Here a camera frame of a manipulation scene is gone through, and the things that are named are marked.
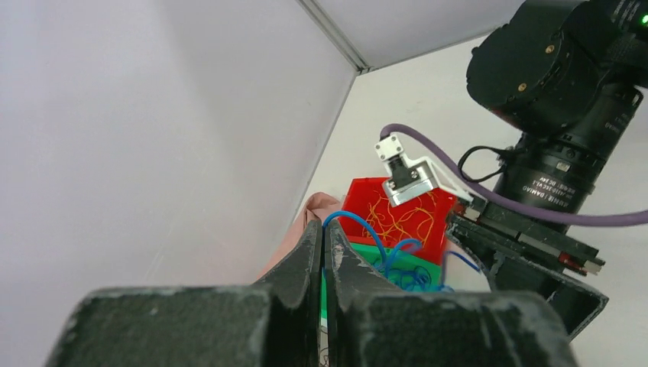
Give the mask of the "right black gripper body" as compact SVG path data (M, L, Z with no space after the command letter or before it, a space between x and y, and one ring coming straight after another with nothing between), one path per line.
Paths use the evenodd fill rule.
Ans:
M569 86L565 92L546 85L539 92L526 83L512 89L467 85L476 103L521 130L509 149L493 148L502 164L493 190L464 171L466 151L456 174L486 200L565 232L569 226L621 227L643 224L643 212L580 216L578 211L635 116L643 94L632 83Z

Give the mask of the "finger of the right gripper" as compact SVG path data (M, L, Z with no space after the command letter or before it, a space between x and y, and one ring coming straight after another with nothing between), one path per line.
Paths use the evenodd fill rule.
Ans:
M525 258L494 253L485 262L489 285L497 291L530 291L560 316L570 339L577 337L607 306L609 297L566 274Z

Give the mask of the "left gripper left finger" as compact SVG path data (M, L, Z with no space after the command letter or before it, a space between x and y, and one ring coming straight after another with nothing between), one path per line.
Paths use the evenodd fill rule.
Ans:
M113 287L87 294L48 366L316 366L322 223L249 285Z

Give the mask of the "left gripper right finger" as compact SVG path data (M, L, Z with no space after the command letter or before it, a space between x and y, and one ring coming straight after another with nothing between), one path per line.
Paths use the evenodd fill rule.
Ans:
M412 293L323 230L332 366L575 366L562 321L530 292Z

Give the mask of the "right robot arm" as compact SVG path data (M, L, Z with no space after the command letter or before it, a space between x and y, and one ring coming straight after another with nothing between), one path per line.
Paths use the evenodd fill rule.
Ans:
M608 298L582 282L604 265L570 226L635 226L646 216L579 215L643 99L645 1L526 1L472 51L467 90L520 130L500 149L494 193L449 214L448 234L485 268L496 291L533 291L570 338Z

